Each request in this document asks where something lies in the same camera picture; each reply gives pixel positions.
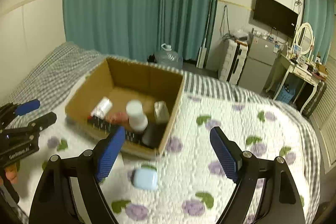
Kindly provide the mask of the person's left hand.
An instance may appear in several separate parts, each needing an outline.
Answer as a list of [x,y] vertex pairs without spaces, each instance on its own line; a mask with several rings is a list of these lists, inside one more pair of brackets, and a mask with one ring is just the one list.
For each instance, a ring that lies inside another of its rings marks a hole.
[[16,184],[18,182],[18,172],[19,172],[19,163],[16,162],[12,165],[9,165],[5,168],[6,178],[12,184]]

